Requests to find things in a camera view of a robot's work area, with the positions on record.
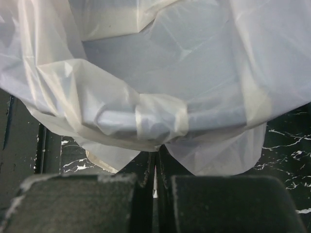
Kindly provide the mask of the cream translucent trash bag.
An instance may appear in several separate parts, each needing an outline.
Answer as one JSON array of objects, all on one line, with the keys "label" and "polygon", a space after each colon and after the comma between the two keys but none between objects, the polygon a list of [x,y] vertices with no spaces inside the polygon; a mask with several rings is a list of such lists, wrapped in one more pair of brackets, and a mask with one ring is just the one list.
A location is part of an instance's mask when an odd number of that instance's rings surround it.
[{"label": "cream translucent trash bag", "polygon": [[311,100],[311,3],[3,0],[0,86],[112,169],[165,145],[193,174],[240,174]]}]

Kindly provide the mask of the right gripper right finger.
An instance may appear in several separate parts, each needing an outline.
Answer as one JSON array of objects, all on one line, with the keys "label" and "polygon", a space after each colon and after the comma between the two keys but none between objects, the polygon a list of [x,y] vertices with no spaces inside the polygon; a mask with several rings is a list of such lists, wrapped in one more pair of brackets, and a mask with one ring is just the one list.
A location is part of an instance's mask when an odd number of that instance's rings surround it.
[{"label": "right gripper right finger", "polygon": [[271,176],[195,176],[165,146],[155,156],[162,233],[304,233],[285,186]]}]

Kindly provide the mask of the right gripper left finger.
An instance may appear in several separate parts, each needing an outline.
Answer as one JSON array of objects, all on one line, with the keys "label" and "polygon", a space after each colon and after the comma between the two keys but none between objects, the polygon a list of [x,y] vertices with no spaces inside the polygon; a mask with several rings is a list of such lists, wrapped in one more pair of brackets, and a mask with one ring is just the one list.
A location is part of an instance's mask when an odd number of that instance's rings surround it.
[{"label": "right gripper left finger", "polygon": [[150,233],[155,155],[141,152],[114,175],[27,178],[0,225],[3,233]]}]

